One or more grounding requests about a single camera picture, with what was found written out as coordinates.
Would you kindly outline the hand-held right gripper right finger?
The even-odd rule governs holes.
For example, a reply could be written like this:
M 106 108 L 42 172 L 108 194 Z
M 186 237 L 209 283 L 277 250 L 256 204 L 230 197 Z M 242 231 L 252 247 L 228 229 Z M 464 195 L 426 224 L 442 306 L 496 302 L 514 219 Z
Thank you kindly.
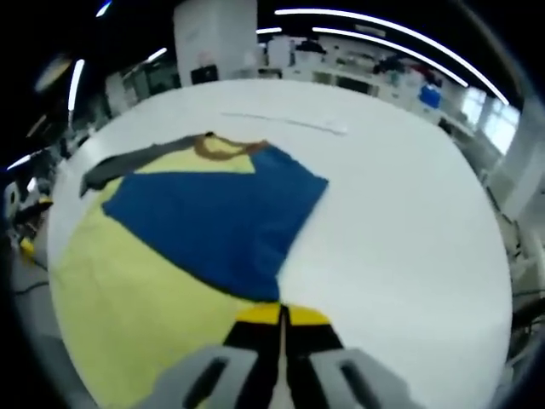
M 341 341 L 318 310 L 285 306 L 286 376 L 296 408 L 408 408 L 406 381 Z

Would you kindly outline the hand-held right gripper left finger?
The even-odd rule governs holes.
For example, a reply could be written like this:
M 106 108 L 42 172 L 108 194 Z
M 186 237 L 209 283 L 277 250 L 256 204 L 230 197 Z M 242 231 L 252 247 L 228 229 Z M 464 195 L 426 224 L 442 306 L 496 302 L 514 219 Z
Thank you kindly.
M 190 353 L 164 371 L 145 408 L 267 408 L 278 380 L 281 307 L 238 313 L 223 343 Z

